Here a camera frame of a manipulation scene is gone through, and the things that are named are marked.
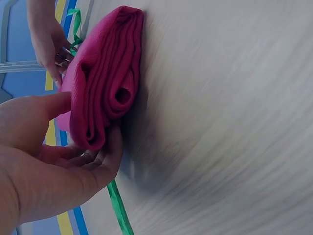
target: fingernail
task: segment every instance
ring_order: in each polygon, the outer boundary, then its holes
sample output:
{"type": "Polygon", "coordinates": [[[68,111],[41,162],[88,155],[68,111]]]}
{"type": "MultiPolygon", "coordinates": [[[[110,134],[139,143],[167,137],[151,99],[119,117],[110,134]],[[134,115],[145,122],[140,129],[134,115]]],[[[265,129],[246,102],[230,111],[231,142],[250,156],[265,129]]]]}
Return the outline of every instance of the fingernail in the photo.
{"type": "Polygon", "coordinates": [[[60,81],[55,81],[55,85],[57,86],[57,88],[60,88],[61,87],[60,81]]]}

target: wrist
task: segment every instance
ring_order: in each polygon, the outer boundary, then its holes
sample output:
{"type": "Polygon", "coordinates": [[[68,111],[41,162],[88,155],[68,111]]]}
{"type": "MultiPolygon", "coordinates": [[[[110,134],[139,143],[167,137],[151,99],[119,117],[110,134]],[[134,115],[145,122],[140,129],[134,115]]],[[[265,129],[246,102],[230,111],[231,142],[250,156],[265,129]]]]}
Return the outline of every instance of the wrist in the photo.
{"type": "Polygon", "coordinates": [[[10,235],[19,223],[19,199],[9,176],[0,168],[0,234],[10,235]]]}

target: green ribbon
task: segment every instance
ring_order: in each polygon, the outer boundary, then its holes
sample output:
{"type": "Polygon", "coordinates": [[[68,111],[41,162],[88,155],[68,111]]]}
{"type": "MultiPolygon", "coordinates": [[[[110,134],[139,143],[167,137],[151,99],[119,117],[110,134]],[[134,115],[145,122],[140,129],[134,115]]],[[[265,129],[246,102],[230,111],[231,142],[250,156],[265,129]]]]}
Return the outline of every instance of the green ribbon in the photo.
{"type": "Polygon", "coordinates": [[[75,19],[74,19],[74,29],[73,29],[73,33],[74,33],[74,43],[72,43],[71,47],[70,47],[70,53],[72,55],[76,55],[76,51],[74,50],[74,47],[76,45],[79,45],[83,42],[83,40],[77,36],[78,30],[80,25],[82,24],[82,14],[80,12],[80,9],[70,9],[68,10],[68,14],[67,16],[71,16],[71,15],[75,15],[75,19]]]}
{"type": "Polygon", "coordinates": [[[122,201],[122,198],[118,192],[116,181],[113,180],[107,186],[111,203],[117,217],[119,227],[121,228],[123,235],[134,235],[131,224],[129,223],[126,210],[122,201]]]}
{"type": "MultiPolygon", "coordinates": [[[[77,36],[78,29],[82,23],[82,15],[79,9],[70,9],[67,15],[71,16],[74,14],[76,14],[75,19],[74,19],[74,30],[73,30],[74,31],[74,43],[72,44],[71,49],[70,49],[70,52],[73,56],[76,55],[76,51],[74,50],[74,47],[83,42],[83,40],[77,36]]],[[[119,194],[116,181],[115,180],[111,181],[107,185],[107,189],[109,192],[109,196],[111,199],[111,203],[112,203],[115,215],[118,220],[118,224],[123,232],[123,235],[134,235],[133,229],[131,227],[131,224],[129,223],[129,220],[126,214],[126,210],[125,210],[121,195],[119,194]]]]}

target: pink cloth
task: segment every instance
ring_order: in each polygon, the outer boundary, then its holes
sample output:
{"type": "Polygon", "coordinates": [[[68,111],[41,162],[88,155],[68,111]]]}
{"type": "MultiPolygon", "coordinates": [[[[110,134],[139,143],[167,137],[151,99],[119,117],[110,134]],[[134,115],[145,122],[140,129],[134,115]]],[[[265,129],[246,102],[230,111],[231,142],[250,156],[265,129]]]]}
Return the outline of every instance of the pink cloth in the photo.
{"type": "Polygon", "coordinates": [[[59,91],[72,91],[71,111],[57,117],[83,149],[98,150],[105,128],[132,105],[139,84],[143,12],[121,6],[81,44],[59,91]]]}

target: yellow stripe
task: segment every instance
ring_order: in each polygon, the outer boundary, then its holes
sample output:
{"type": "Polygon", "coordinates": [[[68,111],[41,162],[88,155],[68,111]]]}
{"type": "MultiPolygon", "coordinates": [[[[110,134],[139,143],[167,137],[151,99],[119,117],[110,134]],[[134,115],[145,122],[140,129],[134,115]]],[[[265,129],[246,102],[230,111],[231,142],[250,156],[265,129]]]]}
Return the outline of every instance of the yellow stripe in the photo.
{"type": "MultiPolygon", "coordinates": [[[[58,0],[57,7],[55,9],[55,17],[58,22],[61,22],[63,11],[65,8],[66,0],[58,0]]],[[[45,77],[45,90],[53,90],[53,79],[49,72],[47,72],[45,77]]],[[[49,128],[45,137],[46,144],[50,146],[56,146],[56,136],[55,136],[55,124],[54,120],[49,123],[49,128]]],[[[72,225],[70,223],[68,212],[65,212],[57,216],[58,224],[60,228],[61,235],[74,235],[72,225]]]]}
{"type": "Polygon", "coordinates": [[[61,22],[63,11],[65,8],[66,0],[58,0],[57,7],[55,8],[55,18],[58,22],[61,22]]]}
{"type": "Polygon", "coordinates": [[[61,235],[74,235],[72,225],[70,224],[68,212],[57,216],[61,235]]]}
{"type": "Polygon", "coordinates": [[[45,136],[45,143],[50,146],[56,146],[56,138],[55,138],[55,126],[54,120],[51,120],[49,123],[49,128],[47,134],[45,136]]]}
{"type": "MultiPolygon", "coordinates": [[[[56,146],[54,120],[51,120],[49,123],[49,128],[45,136],[45,142],[50,146],[56,146]]],[[[61,235],[74,235],[68,212],[58,215],[57,219],[61,235]]]]}
{"type": "MultiPolygon", "coordinates": [[[[58,22],[61,22],[63,11],[65,8],[66,0],[58,0],[57,7],[55,9],[55,18],[58,22]]],[[[52,91],[53,90],[53,79],[49,72],[47,72],[45,76],[45,90],[46,91],[52,91]]]]}

